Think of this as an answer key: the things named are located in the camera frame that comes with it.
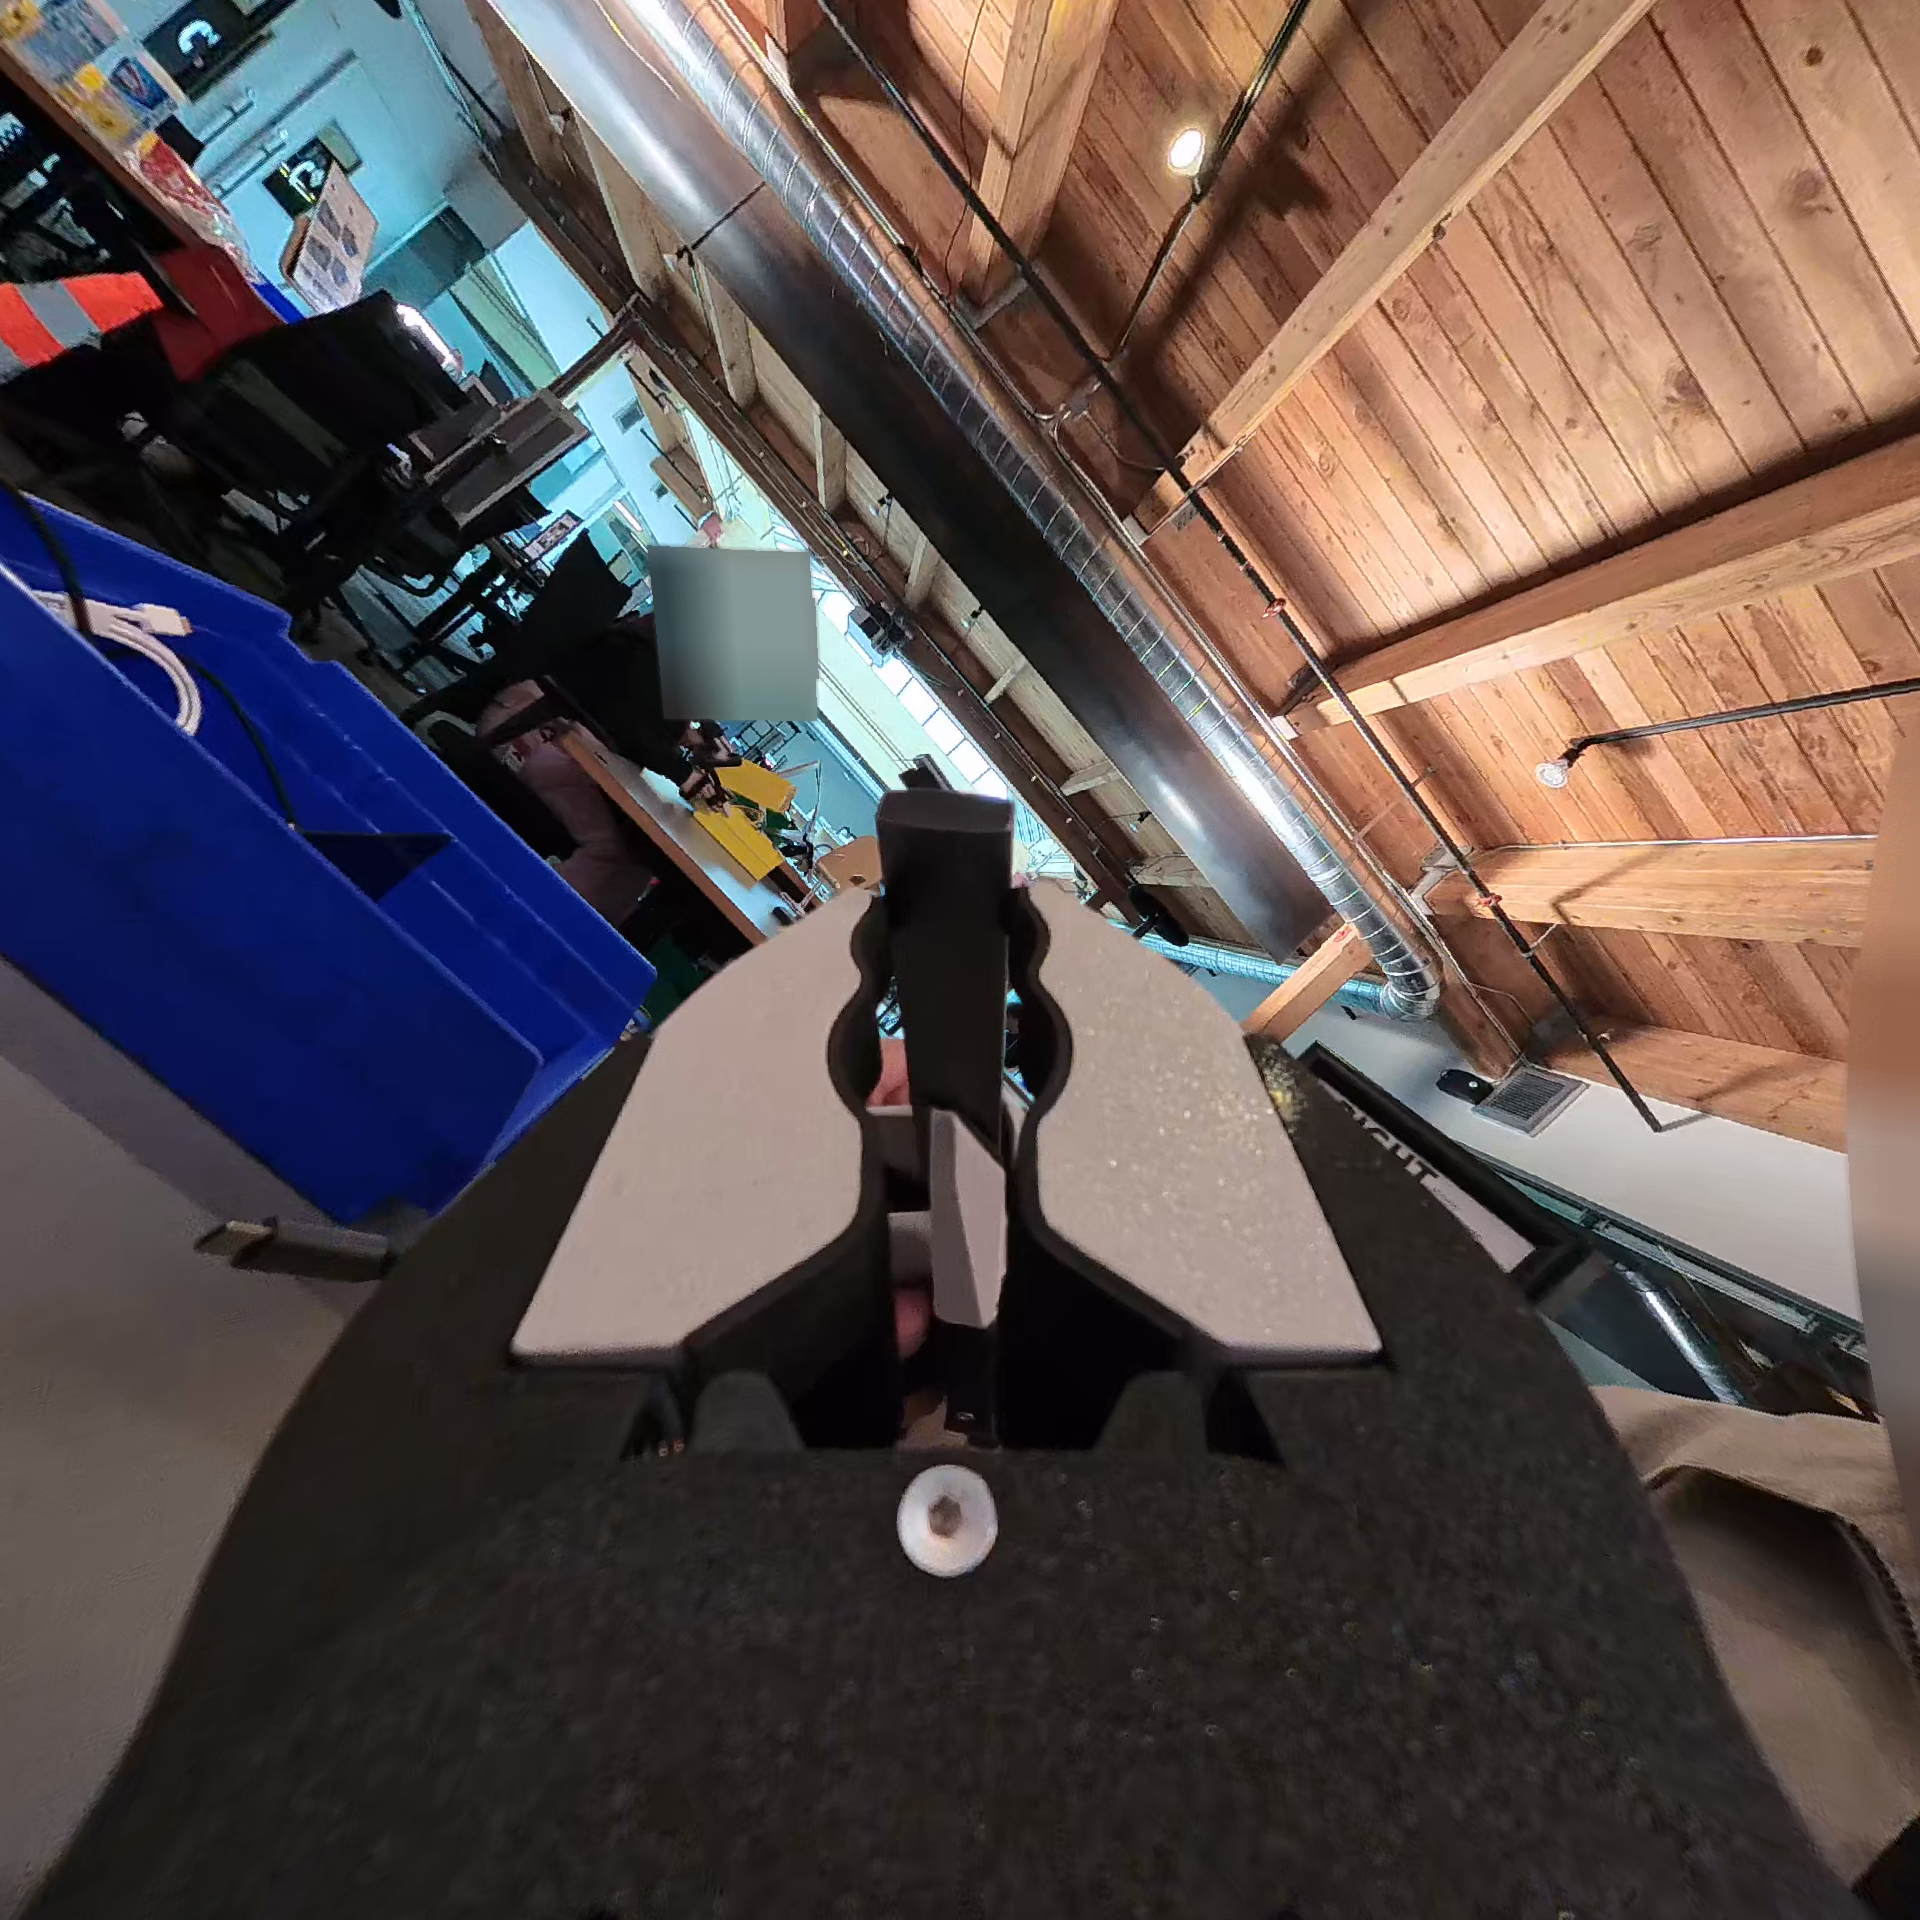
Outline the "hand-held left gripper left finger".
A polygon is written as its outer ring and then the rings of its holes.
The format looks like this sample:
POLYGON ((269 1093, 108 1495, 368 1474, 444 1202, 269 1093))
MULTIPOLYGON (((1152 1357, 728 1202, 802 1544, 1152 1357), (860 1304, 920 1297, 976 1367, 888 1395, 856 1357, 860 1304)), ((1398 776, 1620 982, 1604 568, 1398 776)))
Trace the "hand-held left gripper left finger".
POLYGON ((696 1395, 768 1376, 804 1438, 885 1448, 903 1363, 871 1152, 885 907, 853 893, 666 1018, 567 1218, 512 1357, 696 1395))

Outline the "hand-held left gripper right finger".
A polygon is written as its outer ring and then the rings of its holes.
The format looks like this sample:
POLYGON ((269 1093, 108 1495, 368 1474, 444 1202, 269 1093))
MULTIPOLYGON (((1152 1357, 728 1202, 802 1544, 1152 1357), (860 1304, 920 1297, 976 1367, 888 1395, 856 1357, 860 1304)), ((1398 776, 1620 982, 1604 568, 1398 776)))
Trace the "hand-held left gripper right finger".
POLYGON ((1089 1449, 1127 1390, 1185 1381, 1206 1430, 1281 1371, 1383 1338, 1238 1024, 1062 887, 1006 905, 1031 1110, 1009 1174, 999 1441, 1089 1449))

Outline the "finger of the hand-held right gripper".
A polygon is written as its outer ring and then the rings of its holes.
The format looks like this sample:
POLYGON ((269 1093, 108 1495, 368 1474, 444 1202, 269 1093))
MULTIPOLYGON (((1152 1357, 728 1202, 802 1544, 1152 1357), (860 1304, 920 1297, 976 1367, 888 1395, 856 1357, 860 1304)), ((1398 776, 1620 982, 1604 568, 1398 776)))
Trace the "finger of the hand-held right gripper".
POLYGON ((927 1112, 927 1249, 934 1320, 985 1333, 1008 1264, 1006 1171, 974 1128, 927 1112))

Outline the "black charger block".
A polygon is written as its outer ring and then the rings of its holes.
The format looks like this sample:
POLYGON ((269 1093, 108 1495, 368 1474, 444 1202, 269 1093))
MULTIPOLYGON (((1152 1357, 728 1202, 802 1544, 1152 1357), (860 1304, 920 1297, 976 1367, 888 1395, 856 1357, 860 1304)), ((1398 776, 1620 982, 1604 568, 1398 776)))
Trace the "black charger block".
POLYGON ((964 1122, 996 1162, 1012 845, 1008 800, 908 786, 878 810, 909 1102, 964 1122))

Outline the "blue plastic bin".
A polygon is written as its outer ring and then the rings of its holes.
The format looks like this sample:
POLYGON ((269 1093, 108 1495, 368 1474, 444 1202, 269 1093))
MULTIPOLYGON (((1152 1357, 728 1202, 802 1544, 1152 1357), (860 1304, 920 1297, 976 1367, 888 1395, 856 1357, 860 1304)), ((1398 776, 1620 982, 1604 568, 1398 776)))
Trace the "blue plastic bin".
POLYGON ((285 614, 1 525, 5 961, 343 1225, 438 1211, 653 967, 285 614))

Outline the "metal air vent grille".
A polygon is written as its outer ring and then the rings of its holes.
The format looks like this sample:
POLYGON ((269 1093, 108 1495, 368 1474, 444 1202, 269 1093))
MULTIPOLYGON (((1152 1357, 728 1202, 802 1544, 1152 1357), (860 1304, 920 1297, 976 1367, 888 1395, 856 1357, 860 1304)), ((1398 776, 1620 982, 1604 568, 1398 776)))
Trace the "metal air vent grille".
POLYGON ((1536 1063, 1517 1063, 1509 1075, 1487 1085, 1477 1097, 1473 1114, 1511 1134, 1538 1136, 1554 1126, 1591 1085, 1536 1063))

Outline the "wooden workbench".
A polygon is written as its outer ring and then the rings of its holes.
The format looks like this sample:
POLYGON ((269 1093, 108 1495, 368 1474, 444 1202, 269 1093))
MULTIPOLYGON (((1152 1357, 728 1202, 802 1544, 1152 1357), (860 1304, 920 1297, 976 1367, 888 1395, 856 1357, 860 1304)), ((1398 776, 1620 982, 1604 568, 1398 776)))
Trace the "wooden workbench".
POLYGON ((696 823, 696 810, 661 776, 622 759, 576 727, 559 736, 559 751, 663 856, 666 869, 750 945, 766 945, 821 905, 810 897, 800 899, 776 885, 778 872, 752 877, 712 832, 696 823))

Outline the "person's tan jacket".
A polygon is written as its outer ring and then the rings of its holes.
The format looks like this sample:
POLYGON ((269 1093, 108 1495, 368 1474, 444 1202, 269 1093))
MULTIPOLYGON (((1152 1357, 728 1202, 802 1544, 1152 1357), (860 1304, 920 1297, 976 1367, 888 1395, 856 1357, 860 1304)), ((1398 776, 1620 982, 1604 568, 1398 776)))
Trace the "person's tan jacket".
POLYGON ((1918 1915, 1918 1570, 1881 1424, 1592 1390, 1824 1864, 1918 1915))

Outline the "large black duct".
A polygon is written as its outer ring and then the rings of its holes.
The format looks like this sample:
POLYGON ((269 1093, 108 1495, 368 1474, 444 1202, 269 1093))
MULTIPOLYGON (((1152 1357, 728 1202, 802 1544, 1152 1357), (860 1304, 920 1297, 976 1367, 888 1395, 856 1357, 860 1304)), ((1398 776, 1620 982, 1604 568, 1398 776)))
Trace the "large black duct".
POLYGON ((1255 942, 1366 885, 718 6, 494 6, 1255 942))

